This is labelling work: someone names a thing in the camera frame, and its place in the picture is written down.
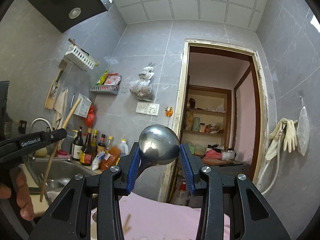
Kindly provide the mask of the person left hand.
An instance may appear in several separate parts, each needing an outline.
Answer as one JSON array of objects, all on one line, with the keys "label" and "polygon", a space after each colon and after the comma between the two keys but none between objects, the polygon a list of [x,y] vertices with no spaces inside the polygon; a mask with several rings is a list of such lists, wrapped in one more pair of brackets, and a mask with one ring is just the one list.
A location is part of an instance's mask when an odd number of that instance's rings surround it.
[{"label": "person left hand", "polygon": [[27,178],[19,167],[14,168],[13,178],[16,180],[17,185],[16,202],[20,207],[20,215],[23,219],[31,221],[34,219],[35,213],[29,193]]}]

